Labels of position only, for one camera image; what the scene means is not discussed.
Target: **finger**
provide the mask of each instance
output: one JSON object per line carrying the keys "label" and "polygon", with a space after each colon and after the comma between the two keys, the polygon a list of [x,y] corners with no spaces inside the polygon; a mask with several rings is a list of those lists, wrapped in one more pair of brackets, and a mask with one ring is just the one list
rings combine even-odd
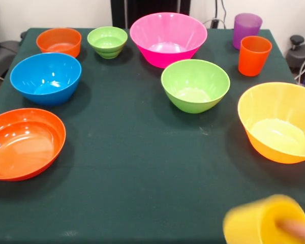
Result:
{"label": "finger", "polygon": [[278,223],[278,227],[285,232],[305,241],[305,224],[301,224],[296,221],[283,221]]}

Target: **cup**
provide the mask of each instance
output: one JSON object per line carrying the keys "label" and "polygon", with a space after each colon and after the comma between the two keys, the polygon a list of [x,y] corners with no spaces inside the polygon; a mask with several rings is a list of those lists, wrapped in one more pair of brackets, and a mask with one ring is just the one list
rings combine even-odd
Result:
{"label": "cup", "polygon": [[268,58],[272,44],[268,39],[250,36],[242,39],[238,70],[246,76],[257,76]]}
{"label": "cup", "polygon": [[240,49],[240,42],[244,37],[257,36],[259,34],[262,19],[255,14],[238,14],[235,16],[233,46]]}
{"label": "cup", "polygon": [[231,209],[225,216],[223,230],[227,244],[304,244],[277,227],[283,220],[305,224],[305,213],[292,198],[271,197]]}

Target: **black knob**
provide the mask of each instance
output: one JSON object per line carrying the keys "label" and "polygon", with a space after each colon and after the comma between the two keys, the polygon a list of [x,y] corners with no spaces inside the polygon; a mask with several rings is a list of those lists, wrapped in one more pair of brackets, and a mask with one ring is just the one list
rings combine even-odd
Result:
{"label": "black knob", "polygon": [[26,34],[27,34],[27,32],[22,32],[22,33],[20,34],[20,38],[21,38],[21,39],[24,39],[25,36],[26,36]]}
{"label": "black knob", "polygon": [[302,36],[293,35],[290,37],[290,41],[291,41],[291,44],[293,44],[294,46],[298,46],[298,45],[302,44],[305,41],[305,39]]}

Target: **blue bowl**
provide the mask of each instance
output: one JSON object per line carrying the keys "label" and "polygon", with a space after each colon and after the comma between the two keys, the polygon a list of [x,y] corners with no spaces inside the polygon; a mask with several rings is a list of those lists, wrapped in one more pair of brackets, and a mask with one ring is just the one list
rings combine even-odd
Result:
{"label": "blue bowl", "polygon": [[41,53],[18,63],[10,74],[12,86],[34,103],[55,106],[75,92],[81,64],[63,53]]}

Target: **pink bowl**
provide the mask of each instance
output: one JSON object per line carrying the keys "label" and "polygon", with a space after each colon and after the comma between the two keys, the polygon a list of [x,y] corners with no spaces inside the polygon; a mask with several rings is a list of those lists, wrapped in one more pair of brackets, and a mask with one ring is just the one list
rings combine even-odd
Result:
{"label": "pink bowl", "polygon": [[150,64],[165,68],[191,58],[207,39],[207,29],[188,15],[155,13],[134,22],[130,36]]}

